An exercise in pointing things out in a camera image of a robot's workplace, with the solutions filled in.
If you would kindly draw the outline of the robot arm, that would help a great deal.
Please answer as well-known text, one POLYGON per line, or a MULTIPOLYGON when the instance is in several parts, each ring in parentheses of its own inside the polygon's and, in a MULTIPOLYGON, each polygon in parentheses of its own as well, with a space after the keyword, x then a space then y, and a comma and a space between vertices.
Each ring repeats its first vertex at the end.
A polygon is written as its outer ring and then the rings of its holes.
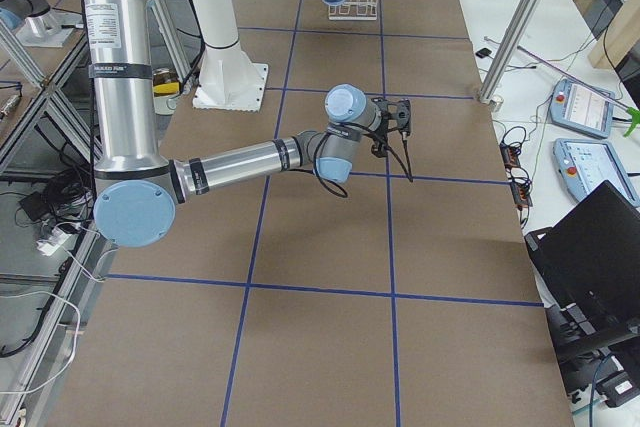
MULTIPOLYGON (((176 208, 193 196, 244 180, 311 165, 323 181, 347 180, 360 140, 383 112, 356 87, 341 84, 325 99, 327 128, 224 152, 169 160, 159 151, 152 92, 147 8, 152 0, 83 0, 102 156, 94 168, 94 218, 123 247, 164 237, 176 208)), ((200 108, 256 111, 268 68, 250 61, 239 42, 231 0, 193 0, 205 43, 200 108)))

